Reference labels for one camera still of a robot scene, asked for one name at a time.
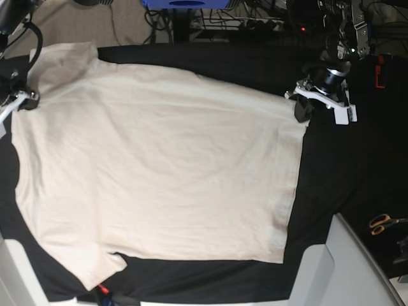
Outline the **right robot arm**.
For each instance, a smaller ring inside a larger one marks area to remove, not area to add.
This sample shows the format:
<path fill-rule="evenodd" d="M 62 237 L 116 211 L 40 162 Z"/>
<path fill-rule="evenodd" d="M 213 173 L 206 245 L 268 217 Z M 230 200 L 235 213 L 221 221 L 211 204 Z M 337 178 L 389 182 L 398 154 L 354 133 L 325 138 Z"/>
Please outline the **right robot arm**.
<path fill-rule="evenodd" d="M 30 88 L 19 78 L 27 75 L 38 60 L 42 47 L 43 35 L 32 22 L 33 13 L 40 6 L 40 1 L 1 1 L 1 55 L 11 44 L 8 38 L 19 27 L 32 31 L 37 37 L 35 53 L 29 63 L 19 70 L 13 70 L 10 76 L 1 77 L 1 136 L 6 134 L 5 120 L 16 110 L 33 110 L 40 102 L 38 91 Z"/>

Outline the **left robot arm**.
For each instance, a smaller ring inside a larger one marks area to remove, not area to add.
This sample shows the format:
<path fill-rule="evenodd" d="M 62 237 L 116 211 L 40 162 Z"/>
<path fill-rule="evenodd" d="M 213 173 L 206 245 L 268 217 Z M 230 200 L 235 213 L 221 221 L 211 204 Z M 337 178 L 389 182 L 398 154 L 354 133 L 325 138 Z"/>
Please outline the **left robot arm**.
<path fill-rule="evenodd" d="M 370 54 L 369 30 L 361 1 L 318 1 L 326 30 L 320 60 L 303 66 L 305 78 L 285 98 L 293 99 L 295 118 L 304 123 L 322 107 L 334 112 L 337 125 L 356 122 L 346 77 L 353 63 Z"/>

